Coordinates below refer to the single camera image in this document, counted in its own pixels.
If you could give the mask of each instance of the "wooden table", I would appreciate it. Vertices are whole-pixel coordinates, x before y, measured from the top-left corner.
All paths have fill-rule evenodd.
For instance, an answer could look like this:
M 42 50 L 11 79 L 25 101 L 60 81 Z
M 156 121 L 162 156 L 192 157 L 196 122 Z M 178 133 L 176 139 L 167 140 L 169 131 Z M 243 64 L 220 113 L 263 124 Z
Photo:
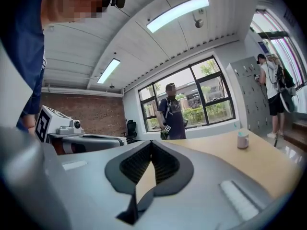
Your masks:
M 249 147 L 246 150 L 236 147 L 238 131 L 167 142 L 223 159 L 261 184 L 273 198 L 294 189 L 301 177 L 301 168 L 264 139 L 246 129 L 240 131 L 249 134 Z M 154 166 L 150 164 L 137 185 L 137 201 L 155 186 L 154 178 Z

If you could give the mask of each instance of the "sneaker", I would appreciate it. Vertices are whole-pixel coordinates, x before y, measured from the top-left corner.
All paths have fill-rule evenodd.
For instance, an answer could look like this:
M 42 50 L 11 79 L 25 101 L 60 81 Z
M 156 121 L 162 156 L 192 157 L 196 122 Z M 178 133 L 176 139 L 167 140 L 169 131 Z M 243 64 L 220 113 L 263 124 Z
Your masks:
M 277 139 L 277 134 L 271 132 L 268 134 L 268 138 Z

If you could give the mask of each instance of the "cap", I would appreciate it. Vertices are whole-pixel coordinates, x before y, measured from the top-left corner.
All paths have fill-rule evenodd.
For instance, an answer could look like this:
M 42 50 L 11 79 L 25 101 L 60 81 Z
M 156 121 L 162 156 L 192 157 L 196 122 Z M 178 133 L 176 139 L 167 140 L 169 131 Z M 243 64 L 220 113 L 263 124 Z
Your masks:
M 175 87 L 175 84 L 173 82 L 166 85 L 165 90 L 166 91 L 172 91 L 172 87 Z
M 266 59 L 266 57 L 263 54 L 258 54 L 257 59 Z

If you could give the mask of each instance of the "person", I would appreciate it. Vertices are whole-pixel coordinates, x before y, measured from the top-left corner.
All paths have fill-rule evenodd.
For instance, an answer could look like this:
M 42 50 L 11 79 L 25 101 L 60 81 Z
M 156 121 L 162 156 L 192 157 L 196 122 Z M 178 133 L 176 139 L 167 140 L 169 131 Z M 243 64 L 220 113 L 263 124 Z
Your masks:
M 176 100 L 176 91 L 174 83 L 166 85 L 167 98 L 161 101 L 157 111 L 161 129 L 164 130 L 166 126 L 171 127 L 167 135 L 167 139 L 170 140 L 186 139 L 184 119 L 179 102 Z
M 280 98 L 280 93 L 274 86 L 273 82 L 273 70 L 277 66 L 267 61 L 263 54 L 258 55 L 258 62 L 261 64 L 260 68 L 260 84 L 265 84 L 267 87 L 267 95 L 269 102 L 270 115 L 272 116 L 273 129 L 272 132 L 268 134 L 269 138 L 277 139 L 277 134 L 283 137 L 283 127 L 284 127 L 284 107 L 282 100 Z M 280 116 L 279 131 L 278 131 L 278 114 Z
M 43 28 L 51 23 L 95 18 L 110 0 L 12 0 L 5 8 L 1 41 L 23 80 L 33 90 L 18 120 L 20 130 L 35 133 L 46 66 Z

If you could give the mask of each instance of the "black shorts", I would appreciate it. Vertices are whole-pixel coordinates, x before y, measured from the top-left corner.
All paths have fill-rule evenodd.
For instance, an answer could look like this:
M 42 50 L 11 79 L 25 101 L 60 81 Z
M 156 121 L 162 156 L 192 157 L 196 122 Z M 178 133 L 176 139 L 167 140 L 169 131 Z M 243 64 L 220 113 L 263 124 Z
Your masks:
M 268 99 L 268 101 L 271 116 L 276 116 L 277 113 L 283 113 L 283 103 L 279 93 L 276 96 Z

